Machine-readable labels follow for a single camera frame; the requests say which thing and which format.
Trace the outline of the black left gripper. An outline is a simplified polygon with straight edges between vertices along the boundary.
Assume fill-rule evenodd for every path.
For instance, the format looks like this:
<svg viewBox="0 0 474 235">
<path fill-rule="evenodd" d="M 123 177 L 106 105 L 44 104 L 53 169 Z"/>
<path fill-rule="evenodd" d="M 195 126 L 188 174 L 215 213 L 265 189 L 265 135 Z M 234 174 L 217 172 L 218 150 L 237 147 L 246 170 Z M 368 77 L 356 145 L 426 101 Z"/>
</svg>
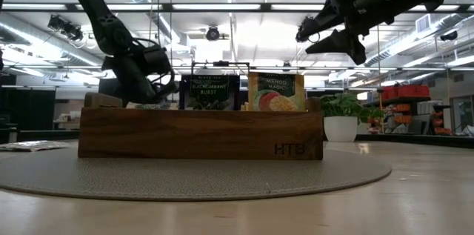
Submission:
<svg viewBox="0 0 474 235">
<path fill-rule="evenodd" d="M 145 48 L 146 46 L 141 42 L 132 41 L 123 52 L 106 57 L 101 68 L 114 72 L 119 83 L 118 92 L 127 101 L 156 104 L 177 92 L 178 84 L 175 81 L 173 69 L 168 74 L 147 75 L 144 72 L 143 51 Z"/>
</svg>

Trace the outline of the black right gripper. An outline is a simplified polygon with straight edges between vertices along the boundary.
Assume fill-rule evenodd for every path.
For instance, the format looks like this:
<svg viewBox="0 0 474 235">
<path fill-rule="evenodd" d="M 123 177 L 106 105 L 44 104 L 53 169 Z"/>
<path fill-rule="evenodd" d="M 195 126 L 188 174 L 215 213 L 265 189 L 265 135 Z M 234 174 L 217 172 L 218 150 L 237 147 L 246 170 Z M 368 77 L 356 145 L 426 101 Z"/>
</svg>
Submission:
<svg viewBox="0 0 474 235">
<path fill-rule="evenodd" d="M 366 36 L 369 29 L 387 20 L 387 0 L 326 0 L 317 16 L 306 16 L 298 26 L 297 42 L 305 42 L 311 35 L 330 27 L 344 24 L 328 37 L 309 46 L 307 54 L 345 53 L 356 65 L 366 62 L 364 45 L 358 36 Z"/>
</svg>

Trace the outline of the peach tea packet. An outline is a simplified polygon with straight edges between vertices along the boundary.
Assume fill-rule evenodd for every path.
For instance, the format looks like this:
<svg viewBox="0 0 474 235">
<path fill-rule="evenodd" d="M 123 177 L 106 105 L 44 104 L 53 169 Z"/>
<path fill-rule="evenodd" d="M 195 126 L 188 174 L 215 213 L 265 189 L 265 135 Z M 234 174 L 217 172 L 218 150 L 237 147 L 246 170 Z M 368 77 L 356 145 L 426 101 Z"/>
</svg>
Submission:
<svg viewBox="0 0 474 235">
<path fill-rule="evenodd" d="M 158 104 L 139 104 L 128 102 L 127 109 L 144 109 L 144 110 L 178 110 L 179 103 L 177 102 L 161 102 Z"/>
</svg>

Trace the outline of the blackcurrant tea packet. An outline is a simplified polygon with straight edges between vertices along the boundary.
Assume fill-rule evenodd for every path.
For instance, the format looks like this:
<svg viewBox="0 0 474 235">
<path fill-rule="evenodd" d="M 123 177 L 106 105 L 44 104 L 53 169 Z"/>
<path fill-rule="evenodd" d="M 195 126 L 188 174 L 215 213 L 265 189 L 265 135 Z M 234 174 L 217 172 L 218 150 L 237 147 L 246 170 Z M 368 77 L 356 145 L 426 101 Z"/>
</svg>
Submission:
<svg viewBox="0 0 474 235">
<path fill-rule="evenodd" d="M 179 82 L 180 110 L 239 110 L 240 76 L 184 75 Z"/>
</svg>

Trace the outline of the orange mango tea packet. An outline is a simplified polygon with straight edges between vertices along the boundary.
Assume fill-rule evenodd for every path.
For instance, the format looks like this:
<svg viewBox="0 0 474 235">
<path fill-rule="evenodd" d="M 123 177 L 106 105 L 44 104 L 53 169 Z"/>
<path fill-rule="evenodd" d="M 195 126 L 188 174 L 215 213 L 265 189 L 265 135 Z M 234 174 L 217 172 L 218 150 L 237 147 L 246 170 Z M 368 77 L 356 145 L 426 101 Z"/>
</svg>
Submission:
<svg viewBox="0 0 474 235">
<path fill-rule="evenodd" d="M 250 73 L 250 111 L 305 111 L 304 77 L 298 74 Z"/>
</svg>

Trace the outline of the tan foil tea packet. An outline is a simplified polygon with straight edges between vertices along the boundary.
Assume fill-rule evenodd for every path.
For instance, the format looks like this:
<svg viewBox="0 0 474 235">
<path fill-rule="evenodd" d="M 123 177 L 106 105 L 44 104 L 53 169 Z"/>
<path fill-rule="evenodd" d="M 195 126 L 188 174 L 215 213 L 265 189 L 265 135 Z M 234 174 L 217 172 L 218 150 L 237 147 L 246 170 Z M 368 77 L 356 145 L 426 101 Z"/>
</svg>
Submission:
<svg viewBox="0 0 474 235">
<path fill-rule="evenodd" d="M 70 145 L 66 142 L 56 141 L 30 141 L 30 142 L 14 142 L 0 145 L 0 151 L 12 152 L 35 152 L 41 150 L 54 150 L 68 148 Z"/>
</svg>

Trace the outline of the wooden tea organizer box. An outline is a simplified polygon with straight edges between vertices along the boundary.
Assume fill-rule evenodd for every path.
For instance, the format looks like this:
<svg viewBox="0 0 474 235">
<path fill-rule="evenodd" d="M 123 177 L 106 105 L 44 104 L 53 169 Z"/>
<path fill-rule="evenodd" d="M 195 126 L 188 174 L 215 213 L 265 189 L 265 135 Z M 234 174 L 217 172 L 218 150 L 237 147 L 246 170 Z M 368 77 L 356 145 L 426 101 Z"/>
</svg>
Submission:
<svg viewBox="0 0 474 235">
<path fill-rule="evenodd" d="M 304 111 L 149 110 L 87 93 L 81 158 L 321 160 L 320 102 Z"/>
</svg>

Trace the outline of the black ceiling-mounted device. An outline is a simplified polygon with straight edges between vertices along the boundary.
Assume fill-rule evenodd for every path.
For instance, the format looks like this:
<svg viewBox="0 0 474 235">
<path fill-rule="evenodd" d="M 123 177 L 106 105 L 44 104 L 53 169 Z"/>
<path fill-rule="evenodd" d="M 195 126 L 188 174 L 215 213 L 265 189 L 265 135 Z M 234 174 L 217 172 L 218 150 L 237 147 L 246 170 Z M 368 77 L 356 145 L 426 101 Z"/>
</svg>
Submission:
<svg viewBox="0 0 474 235">
<path fill-rule="evenodd" d="M 47 26 L 51 30 L 66 36 L 72 42 L 79 42 L 84 38 L 80 25 L 63 19 L 60 15 L 51 15 Z"/>
</svg>

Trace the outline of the red storage bin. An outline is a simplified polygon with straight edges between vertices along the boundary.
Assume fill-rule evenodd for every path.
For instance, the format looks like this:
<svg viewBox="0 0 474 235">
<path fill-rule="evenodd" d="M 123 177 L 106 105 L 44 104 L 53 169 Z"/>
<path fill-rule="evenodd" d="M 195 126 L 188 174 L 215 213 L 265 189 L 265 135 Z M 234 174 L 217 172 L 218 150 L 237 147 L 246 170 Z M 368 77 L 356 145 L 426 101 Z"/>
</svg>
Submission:
<svg viewBox="0 0 474 235">
<path fill-rule="evenodd" d="M 402 85 L 398 88 L 398 97 L 423 97 L 430 96 L 430 89 L 427 85 Z"/>
<path fill-rule="evenodd" d="M 381 94 L 383 100 L 391 100 L 398 97 L 398 88 L 394 86 L 383 87 Z"/>
</svg>

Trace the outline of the green plant in white pot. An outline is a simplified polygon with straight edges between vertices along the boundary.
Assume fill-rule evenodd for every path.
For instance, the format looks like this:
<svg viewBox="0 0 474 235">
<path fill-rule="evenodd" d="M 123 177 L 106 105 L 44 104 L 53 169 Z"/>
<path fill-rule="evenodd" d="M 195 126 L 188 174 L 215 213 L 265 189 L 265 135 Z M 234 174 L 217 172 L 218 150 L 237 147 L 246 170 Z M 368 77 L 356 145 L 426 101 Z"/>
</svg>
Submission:
<svg viewBox="0 0 474 235">
<path fill-rule="evenodd" d="M 322 96 L 321 112 L 328 142 L 354 142 L 361 123 L 384 117 L 383 110 L 363 106 L 352 93 Z"/>
</svg>

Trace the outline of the black cabinet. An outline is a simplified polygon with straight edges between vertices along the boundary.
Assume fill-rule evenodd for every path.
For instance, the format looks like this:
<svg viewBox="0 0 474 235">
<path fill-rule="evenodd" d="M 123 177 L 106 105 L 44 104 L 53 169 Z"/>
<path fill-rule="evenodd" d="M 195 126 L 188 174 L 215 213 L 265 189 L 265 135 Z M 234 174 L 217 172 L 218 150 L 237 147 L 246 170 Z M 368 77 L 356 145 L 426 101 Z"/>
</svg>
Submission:
<svg viewBox="0 0 474 235">
<path fill-rule="evenodd" d="M 7 143 L 10 131 L 52 130 L 56 92 L 0 88 L 0 144 Z"/>
</svg>

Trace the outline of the storage shelf rack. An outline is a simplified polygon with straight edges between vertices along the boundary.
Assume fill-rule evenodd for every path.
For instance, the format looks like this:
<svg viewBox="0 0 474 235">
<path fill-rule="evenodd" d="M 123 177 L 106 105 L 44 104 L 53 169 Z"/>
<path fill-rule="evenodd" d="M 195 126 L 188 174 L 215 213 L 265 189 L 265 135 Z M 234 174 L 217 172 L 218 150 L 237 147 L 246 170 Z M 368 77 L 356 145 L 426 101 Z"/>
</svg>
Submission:
<svg viewBox="0 0 474 235">
<path fill-rule="evenodd" d="M 379 102 L 384 110 L 384 132 L 422 136 L 451 135 L 444 113 L 450 109 L 441 100 L 401 97 Z"/>
</svg>

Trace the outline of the round grey table mat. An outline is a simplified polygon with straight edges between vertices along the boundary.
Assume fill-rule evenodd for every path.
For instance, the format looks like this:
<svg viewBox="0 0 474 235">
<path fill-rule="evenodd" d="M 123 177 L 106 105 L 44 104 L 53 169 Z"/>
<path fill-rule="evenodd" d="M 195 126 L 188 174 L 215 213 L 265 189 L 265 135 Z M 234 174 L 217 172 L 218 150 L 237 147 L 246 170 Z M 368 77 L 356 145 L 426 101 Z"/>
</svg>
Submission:
<svg viewBox="0 0 474 235">
<path fill-rule="evenodd" d="M 101 159 L 47 150 L 0 159 L 0 188 L 87 199 L 224 201 L 337 191 L 383 179 L 391 167 L 326 150 L 321 161 Z"/>
</svg>

